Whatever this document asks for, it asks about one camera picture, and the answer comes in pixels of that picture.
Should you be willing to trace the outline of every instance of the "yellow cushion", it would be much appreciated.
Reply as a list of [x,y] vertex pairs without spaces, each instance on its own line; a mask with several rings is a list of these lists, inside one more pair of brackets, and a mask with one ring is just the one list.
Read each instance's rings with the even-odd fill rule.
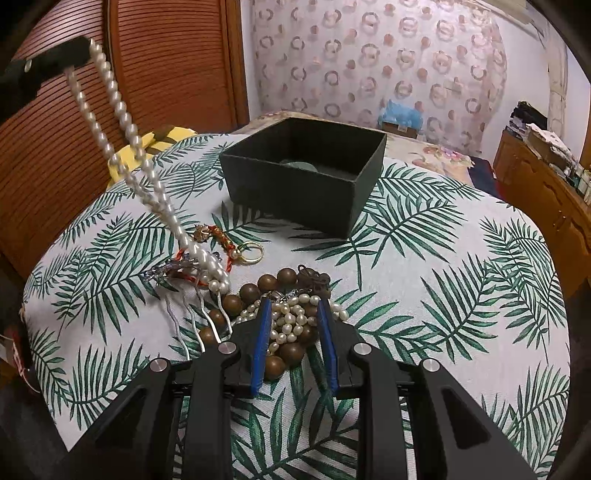
[[[194,132],[190,128],[174,127],[168,133],[167,136],[169,138],[171,138],[172,140],[174,140],[175,142],[179,142],[181,140],[184,140],[185,138],[192,137],[196,134],[197,134],[197,132]],[[152,142],[154,142],[154,133],[153,132],[147,133],[142,137],[142,145],[144,148],[150,147],[150,150],[155,149],[155,150],[163,152],[164,150],[171,147],[171,144],[167,143],[167,142],[155,142],[155,143],[152,143]],[[119,153],[119,156],[121,157],[121,161],[125,165],[127,165],[127,167],[130,170],[135,170],[136,168],[139,167],[139,162],[135,159],[134,153],[132,152],[131,147],[129,145],[123,147],[121,150],[119,150],[118,153]],[[148,158],[152,158],[154,155],[152,155],[151,153],[146,153],[146,156]],[[111,181],[109,182],[109,185],[107,186],[107,188],[108,188],[111,185],[113,185],[116,181],[119,181],[121,179],[121,176],[117,172],[117,168],[111,167],[108,163],[107,163],[107,166],[109,168],[109,173],[111,174]]]

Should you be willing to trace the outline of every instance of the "open cardboard box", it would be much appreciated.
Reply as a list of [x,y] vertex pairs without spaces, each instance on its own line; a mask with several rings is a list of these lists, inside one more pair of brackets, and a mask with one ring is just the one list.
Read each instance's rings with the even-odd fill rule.
[[287,118],[231,146],[220,162],[234,203],[347,238],[378,181],[385,147],[386,135],[375,130]]

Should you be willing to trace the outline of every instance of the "bed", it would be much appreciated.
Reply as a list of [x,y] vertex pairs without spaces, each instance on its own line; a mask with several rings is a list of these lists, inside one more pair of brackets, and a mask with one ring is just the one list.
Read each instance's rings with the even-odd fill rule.
[[[350,238],[326,238],[232,204],[218,157],[245,136],[196,135],[153,159],[188,228],[214,222],[264,244],[259,264],[232,270],[234,288],[286,266],[329,273],[333,298],[368,343],[397,360],[440,361],[544,478],[566,412],[569,340],[560,285],[533,222],[463,181],[462,160],[443,152],[435,165],[425,145],[395,137]],[[140,275],[175,252],[171,234],[119,182],[31,274],[31,349],[68,449],[151,358],[183,359],[174,319],[198,355],[194,290]],[[320,358],[319,347],[309,349],[257,399],[233,403],[236,478],[355,477],[358,401],[323,394]]]

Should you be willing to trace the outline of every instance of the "louvered wardrobe door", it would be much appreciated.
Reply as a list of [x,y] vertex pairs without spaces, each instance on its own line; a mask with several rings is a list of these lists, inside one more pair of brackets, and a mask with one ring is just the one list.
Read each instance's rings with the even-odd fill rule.
[[[103,0],[61,0],[15,58],[78,35],[103,41]],[[115,148],[123,147],[96,69],[87,65],[76,73],[103,131]],[[0,126],[0,249],[23,278],[108,181],[106,161],[63,75],[45,82],[35,100]]]
[[110,1],[115,76],[142,133],[238,126],[226,2],[238,0]]

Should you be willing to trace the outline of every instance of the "freshwater pearl strand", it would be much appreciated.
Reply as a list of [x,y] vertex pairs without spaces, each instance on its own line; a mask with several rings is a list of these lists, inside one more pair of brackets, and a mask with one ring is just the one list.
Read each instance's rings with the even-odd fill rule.
[[142,147],[142,139],[138,135],[138,128],[133,123],[129,112],[127,112],[125,102],[122,101],[118,84],[111,70],[111,64],[106,61],[106,56],[100,44],[92,39],[90,40],[90,56],[106,86],[109,103],[115,110],[115,117],[118,119],[119,125],[125,131],[125,138],[134,152],[134,157],[140,163],[142,171],[154,188],[155,197],[139,184],[133,173],[121,161],[120,156],[115,152],[113,145],[109,143],[100,124],[96,121],[94,113],[90,110],[90,106],[86,101],[80,84],[76,80],[73,69],[67,69],[66,77],[70,90],[84,119],[89,123],[90,131],[94,135],[103,156],[108,160],[110,166],[117,168],[117,172],[124,178],[125,183],[138,196],[140,201],[144,205],[149,206],[152,212],[168,226],[178,241],[179,247],[186,249],[189,252],[190,258],[197,260],[202,271],[207,271],[208,277],[210,278],[207,284],[209,290],[212,293],[219,293],[221,295],[228,293],[230,291],[228,273],[210,252],[200,247],[197,242],[189,237],[179,221],[170,197],[166,194],[164,185],[160,181],[158,173],[154,170],[154,163],[151,159],[147,158],[146,152]]

